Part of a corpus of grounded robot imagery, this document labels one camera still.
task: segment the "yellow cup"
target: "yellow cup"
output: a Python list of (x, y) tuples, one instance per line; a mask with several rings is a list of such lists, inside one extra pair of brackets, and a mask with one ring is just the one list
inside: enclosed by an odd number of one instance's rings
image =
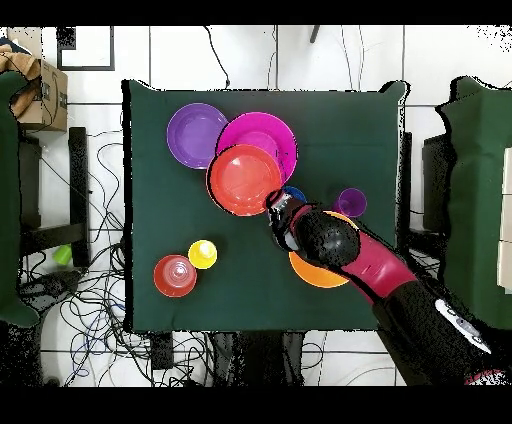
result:
[(188, 249), (188, 260), (198, 269), (208, 269), (217, 260), (217, 248), (208, 240), (198, 240)]

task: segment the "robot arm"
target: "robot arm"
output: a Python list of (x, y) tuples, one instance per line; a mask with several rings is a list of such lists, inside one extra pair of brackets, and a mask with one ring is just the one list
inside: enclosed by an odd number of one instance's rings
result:
[(415, 381), (506, 380), (502, 358), (491, 353), (480, 333), (370, 234), (282, 190), (268, 197), (267, 210), (281, 248), (345, 276), (363, 293), (391, 356), (407, 364)]

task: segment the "red plate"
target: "red plate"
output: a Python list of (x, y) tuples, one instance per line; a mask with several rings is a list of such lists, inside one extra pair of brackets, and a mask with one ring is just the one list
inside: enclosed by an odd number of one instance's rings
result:
[(234, 215), (251, 216), (263, 212), (267, 195), (281, 187), (281, 172), (267, 152), (240, 144), (212, 161), (206, 184), (220, 207)]

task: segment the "orange plate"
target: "orange plate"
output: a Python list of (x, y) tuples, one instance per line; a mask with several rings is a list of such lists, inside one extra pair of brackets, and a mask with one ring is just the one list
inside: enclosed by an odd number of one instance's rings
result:
[(267, 195), (281, 187), (281, 171), (264, 150), (239, 144), (211, 162), (206, 184), (221, 208), (238, 216), (251, 216), (263, 212)]
[[(331, 211), (325, 211), (325, 213), (335, 216), (336, 218), (343, 219), (357, 229), (357, 226), (345, 215)], [(290, 257), (290, 263), (292, 264), (293, 270), (308, 284), (316, 287), (332, 288), (341, 286), (349, 281), (341, 275), (307, 263), (294, 252), (290, 252), (288, 256)]]

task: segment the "dark green tablecloth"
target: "dark green tablecloth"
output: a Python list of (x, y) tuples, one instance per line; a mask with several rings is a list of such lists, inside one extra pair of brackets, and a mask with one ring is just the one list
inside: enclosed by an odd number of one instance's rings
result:
[(512, 91), (473, 78), (452, 82), (445, 118), (457, 162), (447, 209), (451, 234), (443, 279), (488, 325), (512, 330), (512, 296), (497, 285), (504, 152), (512, 147)]
[(27, 85), (19, 72), (0, 73), (0, 320), (20, 327), (39, 321), (16, 292), (20, 266), (19, 128), (10, 109), (11, 97)]
[[(133, 330), (375, 328), (369, 305), (351, 285), (320, 289), (297, 277), (273, 243), (265, 214), (235, 217), (218, 208), (206, 191), (206, 172), (186, 168), (169, 152), (166, 128), (193, 102), (215, 106), (228, 120), (250, 111), (277, 115), (299, 148), (288, 183), (326, 204), (343, 188), (362, 189), (368, 197), (362, 221), (394, 243), (397, 105), (404, 93), (401, 82), (384, 93), (345, 93), (155, 91), (130, 81)], [(217, 263), (198, 272), (186, 297), (161, 295), (153, 284), (158, 260), (186, 255), (199, 239), (217, 245)]]

